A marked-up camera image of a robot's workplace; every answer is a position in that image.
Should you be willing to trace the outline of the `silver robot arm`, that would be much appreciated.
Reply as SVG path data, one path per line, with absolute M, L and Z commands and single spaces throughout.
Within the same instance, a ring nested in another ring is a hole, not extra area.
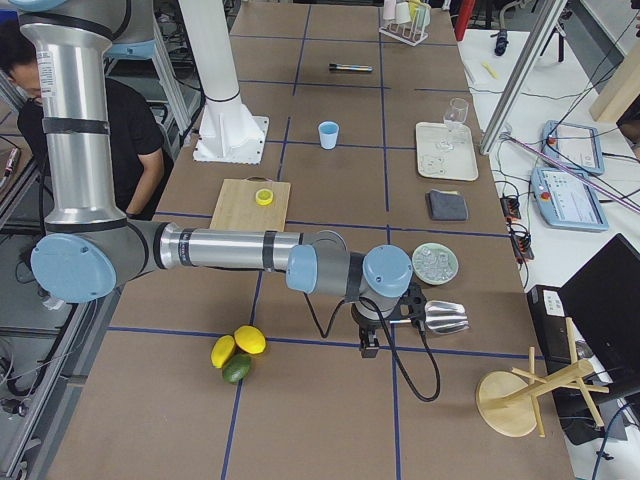
M 13 1 L 34 44 L 54 208 L 31 255 L 38 283 L 69 303 L 110 294 L 143 274 L 179 266 L 282 272 L 290 289 L 349 304 L 360 351 L 378 330 L 425 327 L 425 298 L 409 256 L 393 245 L 348 251 L 330 231 L 217 231 L 129 219 L 115 203 L 103 58 L 110 49 L 151 53 L 149 1 Z

